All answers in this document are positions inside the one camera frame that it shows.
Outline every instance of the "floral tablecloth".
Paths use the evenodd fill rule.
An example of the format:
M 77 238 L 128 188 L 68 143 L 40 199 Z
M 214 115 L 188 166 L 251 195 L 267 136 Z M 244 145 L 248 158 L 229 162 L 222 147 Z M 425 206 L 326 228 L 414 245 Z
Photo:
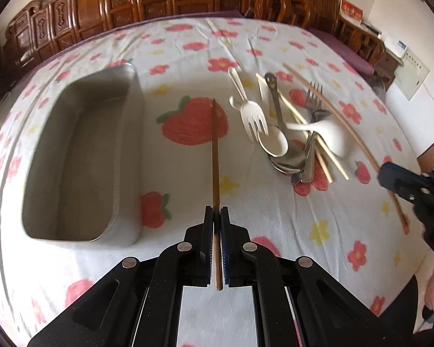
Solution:
M 127 248 L 99 250 L 31 240 L 21 227 L 23 193 L 52 106 L 69 83 L 126 61 L 137 67 L 145 98 L 140 238 Z M 317 165 L 311 185 L 293 188 L 259 145 L 250 143 L 228 103 L 230 95 L 237 96 L 227 74 L 234 66 L 253 100 L 260 101 L 255 73 L 272 71 L 280 90 L 303 106 L 306 94 L 283 62 L 323 86 L 378 161 L 419 171 L 404 134 L 371 88 L 298 27 L 203 18 L 108 33 L 39 69 L 0 133 L 0 314 L 17 343 L 26 343 L 122 258 L 155 257 L 202 222 L 212 203 L 213 98 L 220 105 L 221 205 L 229 207 L 232 222 L 278 256 L 314 258 L 375 314 L 392 302 L 428 250 L 410 204 L 402 202 L 410 221 L 404 230 L 358 148 L 342 161 L 349 181 L 331 165 L 334 182 L 328 184 Z M 196 347 L 256 345 L 250 288 L 186 288 L 178 341 Z

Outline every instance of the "table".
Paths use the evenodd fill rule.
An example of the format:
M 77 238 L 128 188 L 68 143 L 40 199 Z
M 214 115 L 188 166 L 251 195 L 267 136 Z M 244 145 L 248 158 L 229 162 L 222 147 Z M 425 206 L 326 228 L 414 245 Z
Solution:
M 76 251 L 27 238 L 20 219 L 26 177 L 52 105 L 70 82 L 126 61 L 137 67 L 145 97 L 139 240 L 122 249 Z M 272 71 L 280 90 L 302 105 L 304 90 L 283 62 L 323 85 L 378 161 L 419 171 L 389 110 L 349 64 L 303 29 L 203 18 L 104 34 L 39 69 L 0 133 L 0 312 L 14 319 L 24 340 L 122 258 L 155 257 L 202 222 L 205 206 L 212 204 L 213 98 L 221 107 L 221 205 L 229 207 L 232 222 L 278 256 L 312 257 L 375 314 L 390 304 L 428 250 L 411 205 L 402 201 L 410 220 L 403 230 L 389 194 L 357 148 L 342 161 L 349 181 L 331 167 L 334 183 L 318 170 L 312 185 L 293 188 L 249 142 L 228 103 L 237 95 L 227 74 L 234 66 L 253 100 L 260 101 L 255 73 Z M 178 345 L 256 345 L 252 307 L 250 288 L 186 288 Z

